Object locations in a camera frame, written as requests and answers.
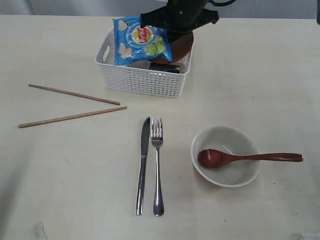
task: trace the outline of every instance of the spoon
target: spoon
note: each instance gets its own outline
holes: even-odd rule
[[[304,157],[297,153],[268,153],[250,156],[236,156],[218,151],[206,149],[198,154],[199,163],[206,168],[219,168],[238,160],[268,160],[280,162],[302,162]]]

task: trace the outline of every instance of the blue chip bag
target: blue chip bag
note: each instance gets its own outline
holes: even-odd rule
[[[159,56],[172,61],[166,30],[153,26],[140,27],[138,16],[113,19],[113,25],[115,65],[130,64]]]

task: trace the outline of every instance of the silver fork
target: silver fork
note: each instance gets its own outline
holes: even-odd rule
[[[156,176],[155,191],[153,202],[153,214],[161,216],[164,214],[164,201],[162,198],[161,181],[160,181],[160,147],[164,143],[162,119],[152,118],[151,122],[151,143],[156,149]]]

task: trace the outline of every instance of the chopsticks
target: chopsticks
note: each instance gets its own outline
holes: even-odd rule
[[[105,109],[105,110],[101,110],[101,111],[91,111],[91,112],[86,112],[86,113],[81,113],[81,114],[76,114],[76,115],[71,115],[71,116],[52,118],[52,119],[43,120],[43,121],[33,121],[33,122],[24,123],[24,124],[19,124],[18,127],[20,129],[28,128],[28,127],[33,127],[33,126],[42,125],[42,124],[51,124],[51,123],[61,122],[61,121],[70,120],[70,119],[78,119],[78,118],[93,116],[93,115],[97,115],[97,114],[105,114],[105,113],[110,113],[110,112],[119,111],[119,110],[123,110],[123,109],[127,109],[127,107],[120,106],[120,107]]]
[[[76,92],[65,91],[65,90],[51,88],[51,87],[47,87],[47,86],[39,86],[39,85],[33,85],[33,84],[29,84],[28,86],[33,87],[33,88],[37,88],[37,89],[48,90],[48,91],[52,91],[52,92],[56,92],[56,93],[72,95],[75,97],[91,99],[91,100],[104,102],[104,103],[108,103],[108,104],[120,105],[120,102],[118,102],[118,101],[111,101],[111,100],[107,100],[107,99],[103,99],[103,98],[99,98],[99,97],[95,97],[95,96],[88,96],[88,95],[84,95],[84,94],[80,94],[80,93],[76,93]],[[37,125],[51,124],[51,123],[66,121],[66,120],[70,120],[70,119],[78,119],[78,118],[83,118],[83,117],[88,117],[88,116],[93,116],[93,115],[98,115],[98,114],[111,113],[111,112],[124,110],[124,109],[127,109],[127,107],[120,106],[120,107],[115,107],[115,108],[110,108],[110,109],[105,109],[105,110],[100,110],[100,111],[91,111],[91,112],[86,112],[86,113],[70,115],[70,116],[52,118],[52,119],[48,119],[48,120],[23,123],[23,124],[19,124],[18,127],[20,129],[28,128],[28,127],[33,127],[33,126],[37,126]]]
[[[103,99],[103,98],[99,98],[99,97],[95,97],[95,96],[88,96],[88,95],[75,93],[75,92],[71,92],[71,91],[60,90],[60,89],[56,89],[56,88],[52,88],[52,87],[38,86],[38,85],[33,85],[33,84],[28,84],[28,86],[33,87],[33,88],[37,88],[37,89],[48,90],[48,91],[52,91],[52,92],[56,92],[56,93],[60,93],[60,94],[68,94],[68,95],[72,95],[72,96],[76,96],[76,97],[80,97],[80,98],[84,98],[84,99],[91,99],[91,100],[95,100],[95,101],[99,101],[99,102],[104,102],[107,104],[114,104],[114,105],[118,105],[118,106],[120,105],[120,102],[118,102],[118,101],[111,101],[111,100],[107,100],[107,99]]]

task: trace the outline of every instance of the ceramic bowl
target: ceramic bowl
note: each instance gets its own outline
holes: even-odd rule
[[[209,182],[228,188],[249,184],[260,171],[259,160],[240,160],[218,168],[206,168],[198,162],[198,153],[205,149],[216,149],[232,155],[259,154],[258,148],[250,138],[237,129],[212,126],[199,132],[190,148],[195,169]]]

